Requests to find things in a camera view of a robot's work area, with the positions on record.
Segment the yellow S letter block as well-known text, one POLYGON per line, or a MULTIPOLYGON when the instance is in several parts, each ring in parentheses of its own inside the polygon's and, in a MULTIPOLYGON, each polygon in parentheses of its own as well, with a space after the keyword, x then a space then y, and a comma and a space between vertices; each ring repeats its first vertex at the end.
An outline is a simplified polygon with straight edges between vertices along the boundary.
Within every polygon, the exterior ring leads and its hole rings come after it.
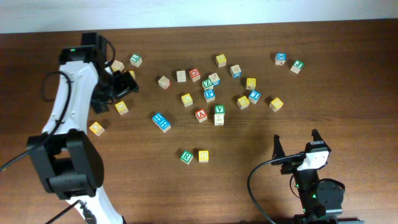
POLYGON ((199 160, 199 162, 208 162, 209 161, 209 151, 199 151, 198 152, 198 160, 199 160))

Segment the green R letter block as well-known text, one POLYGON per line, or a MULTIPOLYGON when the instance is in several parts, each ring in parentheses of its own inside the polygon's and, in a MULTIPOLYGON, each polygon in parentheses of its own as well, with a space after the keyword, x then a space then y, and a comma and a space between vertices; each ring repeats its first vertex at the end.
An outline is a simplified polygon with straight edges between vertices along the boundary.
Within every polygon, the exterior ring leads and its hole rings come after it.
POLYGON ((182 155, 180 156, 180 160, 185 164, 190 164, 193 160, 193 154, 188 151, 183 151, 182 155))

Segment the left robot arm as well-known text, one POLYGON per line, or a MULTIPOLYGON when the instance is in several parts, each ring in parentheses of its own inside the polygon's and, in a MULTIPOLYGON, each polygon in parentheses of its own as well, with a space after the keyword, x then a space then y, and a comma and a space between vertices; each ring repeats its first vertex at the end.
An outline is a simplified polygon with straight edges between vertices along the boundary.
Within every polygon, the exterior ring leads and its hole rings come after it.
POLYGON ((59 86, 53 110, 41 135, 31 136, 27 152, 46 192, 78 210, 87 223, 125 223, 103 187, 103 160, 87 136, 90 109, 109 110, 139 87, 128 73, 114 72, 106 56, 110 42, 84 33, 77 47, 59 56, 59 86))

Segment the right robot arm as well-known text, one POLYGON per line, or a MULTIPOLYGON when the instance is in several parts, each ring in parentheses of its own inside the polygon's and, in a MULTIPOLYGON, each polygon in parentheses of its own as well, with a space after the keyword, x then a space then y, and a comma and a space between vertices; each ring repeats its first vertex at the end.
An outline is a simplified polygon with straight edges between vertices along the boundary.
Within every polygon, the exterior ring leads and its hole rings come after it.
POLYGON ((321 179, 318 170, 328 164, 331 149, 316 129, 312 130, 313 141, 295 155, 287 156, 274 136, 272 165, 281 166, 282 175, 292 175, 295 181, 303 213, 294 216, 294 223, 364 223, 357 218, 339 219, 343 213, 342 203, 345 185, 333 179, 321 179))

